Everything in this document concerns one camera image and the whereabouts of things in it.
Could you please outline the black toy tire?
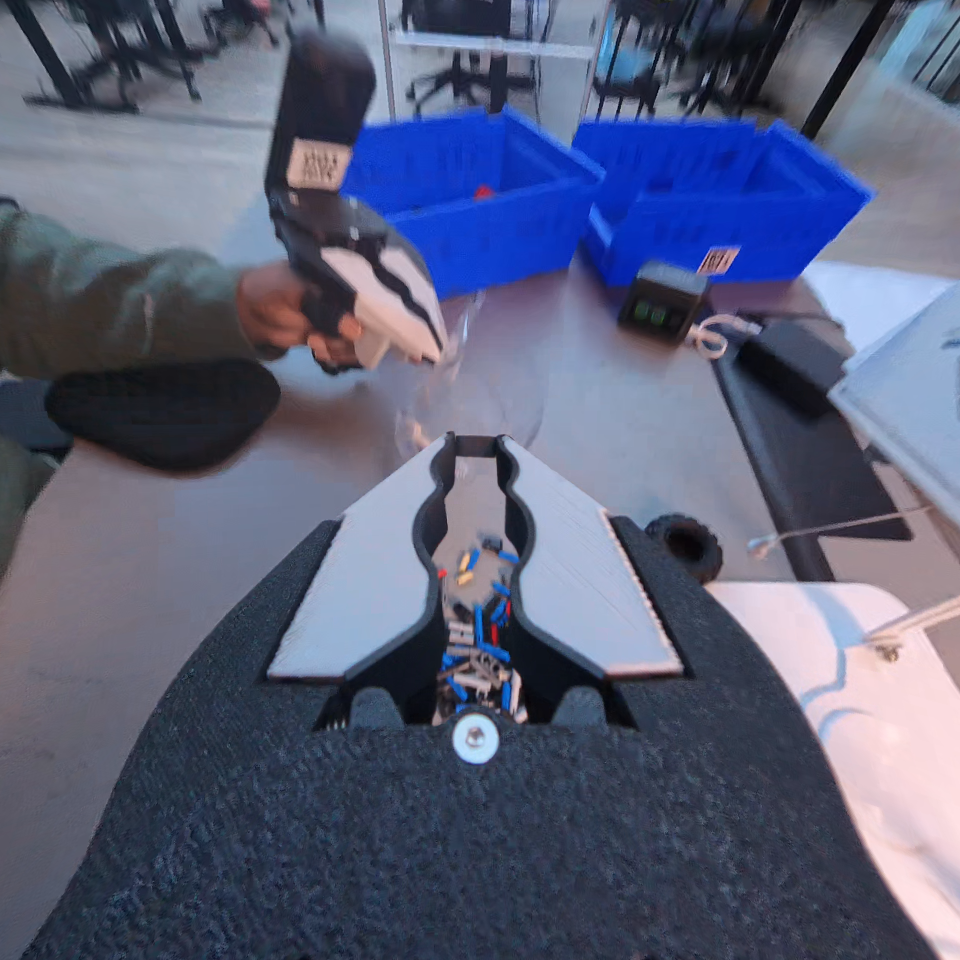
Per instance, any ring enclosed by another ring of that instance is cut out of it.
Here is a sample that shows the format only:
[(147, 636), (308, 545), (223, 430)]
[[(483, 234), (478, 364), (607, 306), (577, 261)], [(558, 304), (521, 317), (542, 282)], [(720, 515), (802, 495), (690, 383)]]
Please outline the black toy tire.
[(714, 532), (698, 519), (666, 513), (648, 522), (644, 532), (698, 583), (707, 585), (718, 579), (724, 563), (723, 549)]

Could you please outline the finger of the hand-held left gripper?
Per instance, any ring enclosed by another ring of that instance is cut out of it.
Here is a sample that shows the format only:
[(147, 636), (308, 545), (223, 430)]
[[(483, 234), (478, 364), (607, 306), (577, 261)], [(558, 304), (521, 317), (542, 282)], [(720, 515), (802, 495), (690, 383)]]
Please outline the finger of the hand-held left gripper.
[(383, 259), (383, 251), (346, 247), (321, 250), (322, 304), (342, 318), (354, 319), (360, 334), (353, 342), (354, 363), (373, 370), (394, 353), (414, 360), (414, 300), (403, 273)]
[(408, 241), (385, 241), (375, 256), (375, 277), (423, 328), (414, 335), (417, 361), (440, 363), (449, 353), (449, 336), (433, 278), (420, 252)]

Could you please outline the black power brick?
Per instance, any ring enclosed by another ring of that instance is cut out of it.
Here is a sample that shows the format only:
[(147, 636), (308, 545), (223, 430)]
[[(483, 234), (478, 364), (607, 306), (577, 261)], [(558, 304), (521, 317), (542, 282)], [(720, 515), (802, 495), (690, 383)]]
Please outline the black power brick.
[(768, 322), (740, 346), (736, 366), (774, 398), (809, 421), (834, 405), (830, 392), (844, 376), (846, 358), (798, 320)]

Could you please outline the white booklet stand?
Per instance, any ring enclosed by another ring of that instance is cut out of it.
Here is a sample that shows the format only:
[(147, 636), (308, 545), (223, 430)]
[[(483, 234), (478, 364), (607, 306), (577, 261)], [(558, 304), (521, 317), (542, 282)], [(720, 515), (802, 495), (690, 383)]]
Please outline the white booklet stand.
[(958, 619), (920, 625), (882, 653), (867, 634), (958, 597), (958, 529), (913, 513), (913, 539), (828, 539), (835, 581), (787, 580), (717, 523), (726, 555), (710, 588), (773, 662), (825, 751), (884, 881), (937, 958), (958, 958)]

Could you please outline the grey desk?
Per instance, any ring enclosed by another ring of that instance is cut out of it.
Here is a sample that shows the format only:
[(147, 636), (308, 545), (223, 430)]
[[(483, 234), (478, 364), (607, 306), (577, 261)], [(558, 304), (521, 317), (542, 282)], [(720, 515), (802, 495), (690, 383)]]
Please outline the grey desk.
[[(773, 528), (708, 362), (618, 328), (614, 293), (580, 261), (494, 289), (466, 346), (463, 403), (486, 387), (506, 426), (614, 513), (710, 526), (734, 580)], [(302, 351), (271, 367), (281, 402), (244, 451), (164, 475), (78, 441), (33, 505), (2, 589), (2, 956), (63, 894), (163, 692), (197, 646), (316, 526), (400, 462), (411, 369), (325, 376)]]

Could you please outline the black digital timer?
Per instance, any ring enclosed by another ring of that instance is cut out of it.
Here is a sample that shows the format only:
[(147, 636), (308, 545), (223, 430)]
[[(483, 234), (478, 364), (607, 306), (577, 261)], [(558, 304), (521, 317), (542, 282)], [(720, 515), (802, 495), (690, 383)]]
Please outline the black digital timer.
[(710, 286), (707, 274), (648, 260), (630, 283), (617, 326), (678, 347), (701, 316)]

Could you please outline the pile of small toy parts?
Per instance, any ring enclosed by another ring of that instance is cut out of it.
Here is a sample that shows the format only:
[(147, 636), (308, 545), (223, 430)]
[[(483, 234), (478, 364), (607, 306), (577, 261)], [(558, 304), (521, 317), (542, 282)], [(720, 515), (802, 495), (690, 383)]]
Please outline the pile of small toy parts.
[(474, 709), (515, 724), (530, 720), (522, 674), (508, 649), (514, 626), (511, 577), (518, 562), (510, 541), (480, 533), (438, 569), (446, 640), (433, 727)]

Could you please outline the person's left forearm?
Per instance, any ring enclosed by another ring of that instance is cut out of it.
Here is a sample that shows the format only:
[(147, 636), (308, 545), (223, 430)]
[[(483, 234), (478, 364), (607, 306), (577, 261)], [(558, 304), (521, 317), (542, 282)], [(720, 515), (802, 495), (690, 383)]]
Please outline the person's left forearm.
[(53, 380), (161, 364), (258, 359), (239, 270), (197, 250), (141, 253), (1, 205), (1, 369)]

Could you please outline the clear plastic bag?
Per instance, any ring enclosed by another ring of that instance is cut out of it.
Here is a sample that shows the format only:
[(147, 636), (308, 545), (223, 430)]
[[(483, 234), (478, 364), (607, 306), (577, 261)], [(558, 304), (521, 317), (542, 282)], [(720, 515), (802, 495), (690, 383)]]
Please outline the clear plastic bag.
[(444, 434), (510, 436), (529, 448), (546, 407), (546, 361), (529, 329), (501, 311), (499, 291), (456, 297), (442, 306), (448, 351), (436, 365), (391, 361), (398, 457), (411, 459)]

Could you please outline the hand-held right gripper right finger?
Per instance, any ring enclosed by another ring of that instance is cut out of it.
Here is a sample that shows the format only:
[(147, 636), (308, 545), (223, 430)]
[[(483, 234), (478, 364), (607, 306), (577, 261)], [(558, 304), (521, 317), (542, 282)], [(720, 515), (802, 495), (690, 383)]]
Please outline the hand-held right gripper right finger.
[(494, 450), (517, 557), (512, 621), (531, 654), (557, 654), (594, 682), (682, 675), (607, 509), (512, 437), (497, 437)]

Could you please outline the person's left hand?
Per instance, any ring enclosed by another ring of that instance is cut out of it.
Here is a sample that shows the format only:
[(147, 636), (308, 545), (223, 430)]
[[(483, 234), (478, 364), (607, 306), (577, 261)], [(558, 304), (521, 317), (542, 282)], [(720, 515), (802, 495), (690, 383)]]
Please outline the person's left hand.
[(306, 282), (285, 260), (242, 270), (236, 307), (247, 341), (282, 353), (307, 347), (321, 365), (356, 367), (355, 344), (363, 333), (361, 323), (354, 315), (343, 314), (336, 335), (319, 332), (302, 311), (308, 291)]

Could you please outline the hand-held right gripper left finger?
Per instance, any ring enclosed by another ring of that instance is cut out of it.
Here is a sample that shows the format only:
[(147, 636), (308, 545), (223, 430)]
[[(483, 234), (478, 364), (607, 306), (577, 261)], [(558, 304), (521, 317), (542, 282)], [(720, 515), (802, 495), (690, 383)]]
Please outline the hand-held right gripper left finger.
[(454, 436), (349, 506), (267, 668), (272, 681), (424, 687), (441, 637), (434, 553), (449, 531)]

